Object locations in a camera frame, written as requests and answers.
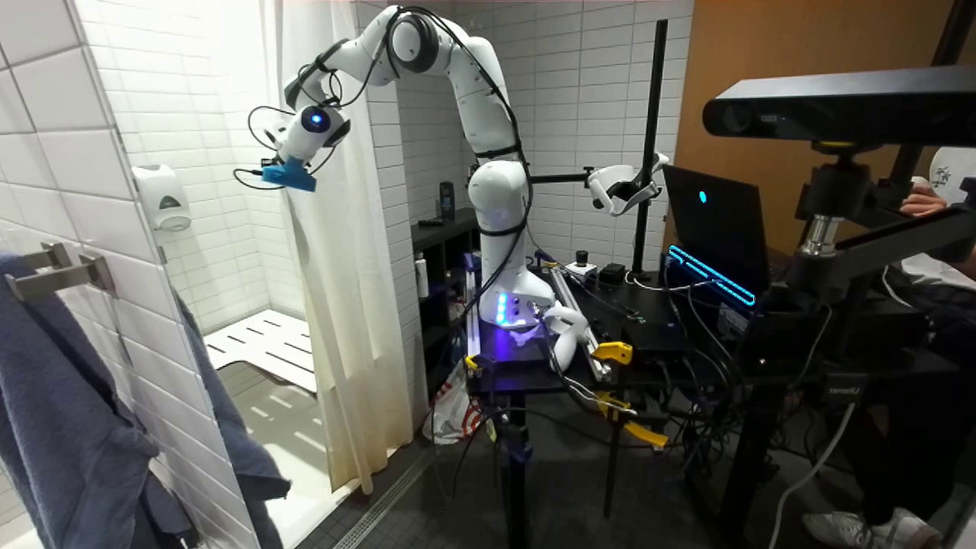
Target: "white curtain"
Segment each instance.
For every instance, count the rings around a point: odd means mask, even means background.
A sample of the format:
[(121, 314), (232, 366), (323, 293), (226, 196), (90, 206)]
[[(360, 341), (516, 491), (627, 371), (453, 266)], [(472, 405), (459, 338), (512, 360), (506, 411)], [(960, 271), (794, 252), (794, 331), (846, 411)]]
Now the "white curtain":
[[(355, 0), (277, 5), (285, 79), (357, 32)], [(405, 366), (365, 95), (344, 113), (352, 134), (318, 174), (318, 192), (287, 192), (287, 203), (306, 278), (330, 481), (337, 489), (360, 480), (368, 495), (388, 450), (412, 439), (418, 385)]]

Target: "robotic arm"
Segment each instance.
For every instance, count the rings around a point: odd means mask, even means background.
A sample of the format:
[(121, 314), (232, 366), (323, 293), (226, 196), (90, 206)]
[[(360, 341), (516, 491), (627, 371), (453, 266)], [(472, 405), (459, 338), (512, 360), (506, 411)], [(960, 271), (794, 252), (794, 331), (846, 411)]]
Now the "robotic arm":
[(653, 179), (661, 164), (671, 164), (665, 152), (653, 152), (651, 174), (635, 174), (630, 164), (607, 164), (585, 174), (585, 190), (592, 203), (609, 216), (627, 214), (635, 203), (653, 200), (661, 196), (661, 187)]
[[(308, 163), (323, 147), (337, 147), (352, 131), (344, 107), (365, 86), (388, 86), (402, 70), (447, 76), (465, 138), (480, 164), (470, 177), (470, 200), (483, 229), (483, 293), (480, 314), (494, 326), (534, 326), (537, 316), (557, 331), (557, 369), (570, 366), (585, 316), (563, 309), (552, 286), (526, 268), (526, 221), (532, 210), (527, 163), (518, 123), (487, 41), (470, 35), (447, 19), (426, 8), (380, 8), (360, 35), (343, 41), (318, 55), (285, 89), (295, 115), (275, 134), (275, 158), (261, 163), (261, 179), (294, 190), (313, 190)], [(362, 81), (357, 97), (334, 95), (334, 72)]]

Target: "table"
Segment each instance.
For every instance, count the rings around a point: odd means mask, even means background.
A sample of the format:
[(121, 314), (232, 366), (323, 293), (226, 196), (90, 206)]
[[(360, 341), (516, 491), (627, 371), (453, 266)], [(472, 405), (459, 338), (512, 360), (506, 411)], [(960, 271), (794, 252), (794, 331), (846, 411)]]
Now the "table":
[[(665, 375), (668, 360), (680, 360), (685, 351), (685, 338), (675, 322), (668, 302), (659, 293), (642, 293), (627, 285), (605, 285), (594, 289), (576, 293), (579, 309), (592, 319), (600, 341), (607, 338), (627, 338), (635, 341), (635, 366), (612, 380), (594, 380), (585, 366), (581, 347), (567, 369), (567, 375), (585, 380), (594, 389), (657, 389), (668, 385), (693, 385), (709, 380), (713, 371), (700, 369), (685, 375), (675, 369)], [(506, 414), (500, 425), (500, 444), (502, 444), (502, 499), (506, 499), (506, 529), (510, 529), (510, 549), (527, 549), (532, 543), (532, 520), (526, 508), (526, 463), (532, 456), (526, 398), (534, 393), (563, 393), (563, 380), (550, 369), (550, 341), (541, 328), (537, 338), (516, 341), (512, 331), (483, 322), (483, 375), (476, 380), (480, 398), (506, 398), (516, 411)], [(605, 511), (609, 511), (612, 499), (612, 480), (615, 480), (615, 442), (620, 425), (609, 430), (609, 461), (607, 461), (607, 496)]]

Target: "tile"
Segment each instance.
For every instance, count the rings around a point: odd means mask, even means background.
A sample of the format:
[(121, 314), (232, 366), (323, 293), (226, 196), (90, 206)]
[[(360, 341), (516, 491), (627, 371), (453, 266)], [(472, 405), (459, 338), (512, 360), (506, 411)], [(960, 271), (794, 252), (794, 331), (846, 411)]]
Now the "tile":
[(176, 393), (193, 408), (206, 408), (209, 396), (203, 393), (202, 375), (185, 369), (183, 363), (174, 363), (153, 347), (143, 347), (136, 341), (127, 343), (135, 375)]
[(98, 351), (98, 356), (104, 360), (104, 366), (111, 369), (120, 398), (127, 408), (135, 408), (131, 366), (121, 356), (120, 335), (104, 328), (93, 316), (80, 316), (80, 326), (86, 328), (86, 335), (89, 335), (90, 347)]
[(77, 239), (74, 221), (55, 190), (9, 187), (23, 225), (55, 239)]
[(121, 257), (155, 261), (155, 243), (135, 200), (60, 192), (63, 206), (86, 248), (104, 248)]
[(19, 210), (16, 197), (11, 197), (11, 190), (7, 183), (0, 183), (0, 220), (19, 221), (19, 225), (23, 221), (21, 210)]
[(224, 449), (224, 437), (221, 437), (215, 420), (213, 420), (213, 405), (193, 408), (176, 393), (170, 393), (170, 389), (164, 389), (164, 388), (158, 388), (158, 385), (153, 385), (150, 377), (141, 377), (141, 375), (131, 377), (131, 389), (135, 389), (135, 398), (141, 403), (141, 408), (153, 411), (155, 419), (164, 419), (164, 425), (170, 425), (170, 426), (176, 426), (183, 433), (193, 433), (193, 439), (179, 437), (183, 449), (203, 444), (203, 449), (213, 449), (215, 454), (226, 450)]
[(60, 190), (131, 197), (127, 163), (114, 131), (48, 131), (37, 141)]
[(0, 177), (21, 187), (55, 187), (35, 134), (0, 134)]
[(21, 221), (0, 220), (0, 252), (35, 252), (41, 239)]
[(136, 309), (125, 298), (117, 302), (117, 314), (120, 314), (125, 338), (145, 343), (153, 353), (179, 366), (183, 371), (194, 369), (194, 356), (190, 351), (183, 322), (174, 322), (170, 316)]
[(66, 0), (0, 0), (0, 44), (9, 65), (60, 52), (80, 44)]
[(111, 271), (114, 271), (114, 279), (117, 279), (117, 289), (121, 298), (127, 298), (141, 309), (150, 309), (161, 316), (176, 319), (174, 289), (170, 289), (170, 279), (161, 266), (120, 257), (120, 252), (98, 250), (98, 248), (90, 248), (90, 250), (111, 261)]
[(0, 134), (35, 131), (27, 107), (9, 70), (0, 70)]
[(42, 131), (111, 126), (90, 72), (83, 49), (16, 68), (35, 126)]

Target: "black stand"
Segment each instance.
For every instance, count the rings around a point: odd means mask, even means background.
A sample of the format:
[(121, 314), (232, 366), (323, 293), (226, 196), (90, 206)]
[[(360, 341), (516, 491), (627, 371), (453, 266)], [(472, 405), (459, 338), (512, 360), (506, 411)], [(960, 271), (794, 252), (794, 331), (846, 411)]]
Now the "black stand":
[[(954, 0), (941, 28), (941, 41), (936, 45), (932, 65), (954, 65), (957, 55), (968, 45), (968, 32), (973, 28), (976, 19), (976, 0)], [(911, 190), (911, 174), (914, 164), (921, 158), (921, 147), (918, 143), (906, 143), (896, 150), (893, 169), (889, 183), (896, 187), (901, 192), (893, 192), (893, 200), (889, 206), (896, 206), (896, 200)]]
[[(657, 134), (659, 134), (659, 107), (661, 107), (661, 79), (665, 79), (665, 44), (668, 44), (668, 19), (659, 19), (653, 28), (653, 65), (651, 65), (651, 92), (647, 92), (647, 126), (642, 126), (642, 170), (641, 183), (651, 187), (651, 169), (657, 163)], [(642, 243), (647, 243), (647, 210), (651, 203), (636, 203), (636, 229), (635, 229), (635, 259), (630, 274), (642, 278)]]
[(771, 433), (778, 426), (778, 403), (784, 389), (781, 388), (763, 388), (753, 393), (753, 403), (745, 414), (739, 450), (733, 461), (729, 485), (721, 507), (721, 529), (741, 540), (745, 517), (753, 507), (757, 489), (763, 481), (767, 450), (771, 442)]
[(526, 463), (532, 456), (527, 426), (526, 426), (526, 396), (512, 393), (512, 414), (500, 425), (500, 450), (502, 450), (502, 507), (506, 507), (506, 529), (510, 529), (510, 549), (527, 549), (527, 508), (526, 508)]

